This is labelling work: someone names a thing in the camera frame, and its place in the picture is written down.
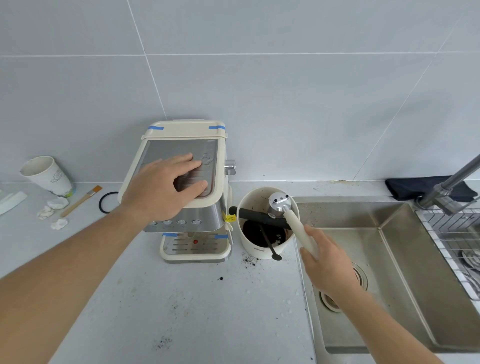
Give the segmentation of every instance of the black cloth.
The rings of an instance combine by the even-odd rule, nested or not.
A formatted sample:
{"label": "black cloth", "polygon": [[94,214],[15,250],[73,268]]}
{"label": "black cloth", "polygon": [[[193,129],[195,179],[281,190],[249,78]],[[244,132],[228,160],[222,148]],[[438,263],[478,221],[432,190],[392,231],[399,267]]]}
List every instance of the black cloth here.
{"label": "black cloth", "polygon": [[[388,190],[397,201],[407,201],[423,196],[431,191],[433,186],[444,182],[450,176],[420,177],[420,178],[389,178],[385,180]],[[473,201],[477,193],[460,182],[453,188],[450,197],[458,202]]]}

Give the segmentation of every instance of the hand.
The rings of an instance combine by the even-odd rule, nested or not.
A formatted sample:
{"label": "hand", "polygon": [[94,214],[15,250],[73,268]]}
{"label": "hand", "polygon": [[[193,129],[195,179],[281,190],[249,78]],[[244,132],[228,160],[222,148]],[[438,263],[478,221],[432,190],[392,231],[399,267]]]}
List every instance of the hand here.
{"label": "hand", "polygon": [[199,181],[178,192],[173,180],[201,164],[201,160],[192,160],[191,153],[147,164],[132,178],[119,208],[142,219],[145,225],[174,217],[204,191],[207,181]]}
{"label": "hand", "polygon": [[345,250],[320,229],[305,225],[305,232],[318,244],[319,258],[305,248],[300,248],[300,255],[312,284],[321,292],[330,296],[337,304],[358,288],[360,284]]}

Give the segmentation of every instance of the white countertop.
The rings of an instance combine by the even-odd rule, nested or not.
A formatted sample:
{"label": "white countertop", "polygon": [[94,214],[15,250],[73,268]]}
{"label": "white countertop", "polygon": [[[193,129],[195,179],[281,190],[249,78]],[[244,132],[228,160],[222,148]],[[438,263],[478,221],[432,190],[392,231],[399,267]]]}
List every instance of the white countertop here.
{"label": "white countertop", "polygon": [[[73,211],[60,231],[58,212],[40,221],[50,193],[32,184],[0,184],[28,198],[0,216],[0,277],[102,217],[103,190]],[[389,195],[382,182],[232,182],[234,204],[269,185],[292,196]],[[480,182],[469,182],[480,190]],[[94,183],[77,185],[70,200]],[[105,206],[114,206],[115,195]],[[257,261],[234,232],[224,263],[168,264],[158,254],[160,234],[141,232],[121,255],[82,311],[51,363],[312,363],[315,353],[295,245],[283,260]],[[339,363],[373,363],[365,354]],[[446,363],[478,363],[480,354],[447,354]]]}

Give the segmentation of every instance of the espresso machine lid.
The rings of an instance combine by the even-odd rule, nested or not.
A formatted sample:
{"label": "espresso machine lid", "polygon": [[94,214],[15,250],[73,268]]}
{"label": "espresso machine lid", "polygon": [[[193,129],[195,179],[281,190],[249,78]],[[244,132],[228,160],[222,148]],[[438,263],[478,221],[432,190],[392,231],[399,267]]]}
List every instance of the espresso machine lid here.
{"label": "espresso machine lid", "polygon": [[202,161],[200,167],[175,179],[174,186],[182,191],[197,181],[206,180],[208,186],[185,208],[207,207],[216,203],[224,191],[225,126],[219,121],[180,120],[158,121],[150,125],[142,136],[140,148],[120,188],[119,202],[130,180],[146,164],[159,158],[192,153]]}

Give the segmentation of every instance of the crumpled paper towel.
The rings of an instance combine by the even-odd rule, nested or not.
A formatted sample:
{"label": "crumpled paper towel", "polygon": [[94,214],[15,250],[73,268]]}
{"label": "crumpled paper towel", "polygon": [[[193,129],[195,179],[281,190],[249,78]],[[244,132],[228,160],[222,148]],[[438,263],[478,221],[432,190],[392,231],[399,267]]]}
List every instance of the crumpled paper towel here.
{"label": "crumpled paper towel", "polygon": [[55,211],[53,211],[50,207],[44,206],[43,210],[37,212],[37,216],[40,220],[45,220],[46,218],[53,215]]}
{"label": "crumpled paper towel", "polygon": [[47,205],[54,210],[61,210],[69,204],[65,197],[57,197],[53,200],[48,200]]}
{"label": "crumpled paper towel", "polygon": [[66,218],[60,218],[57,221],[52,222],[50,224],[50,227],[53,230],[60,230],[60,229],[63,229],[67,224],[68,224],[68,220]]}

